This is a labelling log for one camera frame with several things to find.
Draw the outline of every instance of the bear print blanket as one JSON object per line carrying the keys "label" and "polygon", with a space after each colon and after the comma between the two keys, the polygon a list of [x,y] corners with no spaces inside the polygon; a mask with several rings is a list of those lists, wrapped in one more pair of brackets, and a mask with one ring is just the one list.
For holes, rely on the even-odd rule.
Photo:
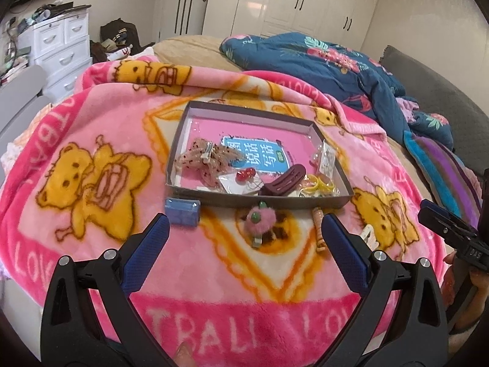
{"label": "bear print blanket", "polygon": [[[444,246],[417,223],[421,196],[385,131],[292,77],[167,65],[150,57],[105,62],[36,127],[0,198],[0,259],[40,305],[58,259],[119,248],[164,212],[165,168],[191,100],[245,106],[315,121],[337,150],[354,196],[334,211],[351,233],[371,224],[397,260],[431,260],[441,280]],[[280,211],[260,249],[244,241],[247,211],[203,207],[197,228],[173,226],[131,301],[169,353],[187,341],[201,367],[301,367],[332,343],[359,297],[334,259],[316,252],[311,211]],[[94,304],[106,335],[116,333]],[[387,329],[388,305],[377,334]]]}

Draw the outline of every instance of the blue stripe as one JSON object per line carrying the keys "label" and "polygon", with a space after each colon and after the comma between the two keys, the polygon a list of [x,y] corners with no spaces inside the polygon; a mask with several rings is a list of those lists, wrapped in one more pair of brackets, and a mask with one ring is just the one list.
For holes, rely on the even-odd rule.
{"label": "blue stripe", "polygon": [[428,182],[433,182],[433,185],[436,186],[436,189],[432,189],[432,191],[438,193],[438,196],[441,199],[443,206],[448,209],[452,214],[455,214],[459,217],[460,208],[458,206],[457,200],[454,198],[447,184],[445,184],[445,181],[443,180],[438,169],[433,164],[429,156],[412,138],[411,132],[404,131],[404,144],[409,150],[409,153],[418,161],[418,163],[421,164],[422,170],[429,175],[429,178],[426,178]]}

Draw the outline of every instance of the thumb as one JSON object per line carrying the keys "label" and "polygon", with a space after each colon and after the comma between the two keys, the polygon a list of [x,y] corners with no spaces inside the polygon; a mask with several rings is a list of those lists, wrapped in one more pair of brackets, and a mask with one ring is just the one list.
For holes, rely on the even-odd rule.
{"label": "thumb", "polygon": [[178,367],[197,367],[197,363],[192,357],[192,349],[186,342],[178,347],[173,361],[177,363]]}

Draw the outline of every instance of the silver screw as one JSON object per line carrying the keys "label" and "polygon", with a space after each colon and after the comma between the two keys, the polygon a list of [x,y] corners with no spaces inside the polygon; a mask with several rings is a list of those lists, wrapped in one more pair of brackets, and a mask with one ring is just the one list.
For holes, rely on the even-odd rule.
{"label": "silver screw", "polygon": [[104,259],[114,259],[117,255],[116,250],[107,250],[104,252]]}
{"label": "silver screw", "polygon": [[64,266],[64,265],[67,265],[69,262],[69,256],[62,256],[60,258],[60,260],[58,261],[58,263],[61,265],[61,266]]}
{"label": "silver screw", "polygon": [[373,257],[377,259],[377,261],[385,261],[387,259],[387,255],[383,251],[375,251]]}
{"label": "silver screw", "polygon": [[428,261],[426,258],[421,258],[420,259],[420,264],[424,266],[425,268],[429,268],[431,266],[430,261]]}

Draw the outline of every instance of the white chest of drawers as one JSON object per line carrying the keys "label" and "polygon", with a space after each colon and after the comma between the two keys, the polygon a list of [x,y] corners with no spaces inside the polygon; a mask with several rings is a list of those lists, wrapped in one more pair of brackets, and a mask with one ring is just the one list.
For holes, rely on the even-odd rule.
{"label": "white chest of drawers", "polygon": [[47,74],[44,95],[53,104],[73,94],[79,75],[92,64],[89,12],[79,10],[38,23],[19,35],[18,48],[31,47],[30,65]]}

